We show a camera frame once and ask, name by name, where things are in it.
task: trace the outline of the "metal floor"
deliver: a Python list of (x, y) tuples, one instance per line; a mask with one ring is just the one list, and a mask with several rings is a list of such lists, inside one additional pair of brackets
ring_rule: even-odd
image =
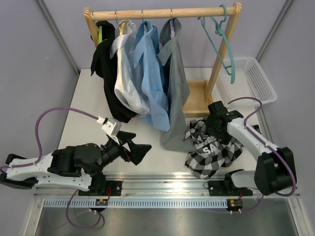
[[(244, 208), (255, 204), (244, 199)], [(69, 217), (82, 227), (92, 225), (97, 216), (86, 208), (71, 208)], [(130, 209), (108, 208), (102, 212), (105, 224), (92, 230), (65, 224), (65, 208), (44, 207), (36, 236), (295, 236), (298, 235), (286, 199), (265, 199), (256, 210), (241, 215), (210, 212), (213, 209)]]

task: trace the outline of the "white shirt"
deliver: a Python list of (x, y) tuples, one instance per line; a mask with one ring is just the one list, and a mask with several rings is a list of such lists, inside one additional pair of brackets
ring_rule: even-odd
[[(119, 36), (123, 22), (125, 22), (123, 35)], [(137, 79), (133, 65), (136, 30), (136, 25), (130, 20), (121, 21), (115, 30), (116, 39), (110, 50), (111, 58), (117, 53), (118, 62), (114, 93), (127, 108), (138, 114), (146, 115), (150, 113), (150, 108), (134, 85), (135, 79)]]

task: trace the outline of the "wooden clothing rack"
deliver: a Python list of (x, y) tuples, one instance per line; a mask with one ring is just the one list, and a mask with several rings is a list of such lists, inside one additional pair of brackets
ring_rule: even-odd
[[(229, 16), (225, 35), (230, 42), (234, 33), (238, 18), (242, 11), (242, 4), (234, 3), (233, 6), (227, 7)], [(133, 10), (133, 11), (101, 11), (93, 12), (90, 7), (84, 8), (84, 17), (95, 46), (98, 45), (98, 29), (95, 21), (105, 20), (127, 20), (127, 19), (153, 19), (153, 18), (180, 18), (180, 17), (206, 17), (206, 16), (224, 16), (222, 7), (209, 8), (183, 8), (183, 9), (157, 9), (157, 10)], [(222, 39), (219, 54), (223, 59), (227, 51), (225, 41)], [(208, 105), (212, 101), (212, 90), (217, 80), (221, 62), (217, 56), (209, 81), (188, 81), (190, 95), (183, 107), (186, 117), (206, 117), (209, 114)]]

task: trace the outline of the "gray shirt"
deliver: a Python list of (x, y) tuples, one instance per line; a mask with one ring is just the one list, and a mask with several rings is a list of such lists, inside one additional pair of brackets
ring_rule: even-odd
[(188, 99), (190, 90), (178, 43), (182, 25), (178, 19), (173, 19), (175, 37), (171, 39), (170, 21), (165, 23), (160, 32), (160, 42), (163, 48), (157, 55), (164, 66), (165, 77), (169, 79), (167, 98), (170, 102), (170, 130), (162, 134), (160, 144), (167, 150), (193, 152), (196, 151), (196, 148), (192, 140), (184, 140), (187, 127), (182, 107)]

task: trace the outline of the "teal hanger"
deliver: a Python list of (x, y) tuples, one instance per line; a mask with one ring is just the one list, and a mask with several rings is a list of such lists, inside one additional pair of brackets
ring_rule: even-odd
[(218, 58), (219, 58), (219, 60), (221, 61), (222, 66), (224, 67), (224, 69), (225, 69), (225, 71), (227, 72), (227, 74), (231, 76), (231, 84), (233, 84), (233, 83), (235, 82), (235, 64), (234, 64), (234, 58), (233, 58), (231, 46), (230, 46), (230, 44), (229, 44), (229, 42), (228, 42), (228, 40), (227, 40), (227, 38), (226, 38), (226, 36), (225, 36), (224, 31), (223, 31), (222, 28), (221, 28), (222, 23), (225, 22), (226, 19), (227, 19), (227, 11), (226, 11), (226, 7), (225, 7), (224, 4), (220, 5), (220, 7), (223, 7), (223, 9), (224, 9), (224, 19), (221, 20), (220, 23), (218, 23), (214, 17), (211, 16), (210, 18), (211, 18), (211, 20), (213, 20), (213, 22), (216, 24), (216, 31), (215, 31), (215, 33), (216, 33), (218, 36), (222, 36), (223, 39), (224, 39), (224, 41), (225, 41), (225, 44), (226, 44), (226, 46), (227, 46), (227, 51), (228, 51), (228, 54), (229, 54), (229, 56), (230, 56), (231, 65), (226, 66), (226, 65), (224, 64), (224, 62), (223, 62), (223, 60), (222, 60), (220, 54), (218, 53), (218, 50), (217, 50), (215, 44), (213, 43), (213, 41), (212, 41), (212, 39), (211, 39), (211, 37), (210, 37), (210, 35), (209, 35), (207, 29), (206, 29), (205, 17), (202, 17), (202, 19), (200, 20), (200, 22), (201, 22), (201, 25), (202, 25), (203, 29), (205, 30), (205, 32), (206, 32), (206, 34), (207, 34), (207, 36), (208, 36), (208, 38), (209, 38), (209, 40), (210, 40), (210, 42), (211, 42), (211, 44), (212, 44), (212, 47), (213, 47), (214, 50), (216, 51), (216, 54), (218, 55)]

